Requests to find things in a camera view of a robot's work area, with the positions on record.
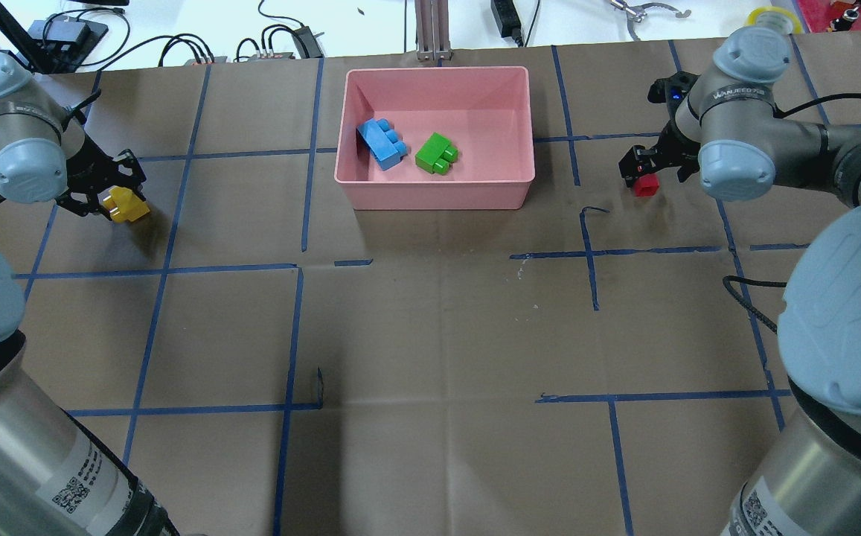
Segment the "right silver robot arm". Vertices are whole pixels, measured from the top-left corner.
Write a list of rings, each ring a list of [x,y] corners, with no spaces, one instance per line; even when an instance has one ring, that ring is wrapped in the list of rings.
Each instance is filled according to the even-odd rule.
[[[861,535],[861,127],[778,105],[792,31],[766,13],[702,71],[655,80],[647,98],[668,122],[618,164],[637,194],[676,169],[740,216],[759,210],[757,230],[781,225],[796,242],[767,320],[796,411],[735,493],[723,535]]]

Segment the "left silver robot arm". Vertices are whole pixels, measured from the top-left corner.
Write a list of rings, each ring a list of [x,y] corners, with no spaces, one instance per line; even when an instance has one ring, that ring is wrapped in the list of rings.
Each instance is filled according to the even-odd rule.
[[[60,106],[0,52],[0,203],[114,223],[147,214],[134,153],[108,156],[84,125],[80,106]],[[0,253],[0,535],[177,534],[153,492],[22,369],[25,305]]]

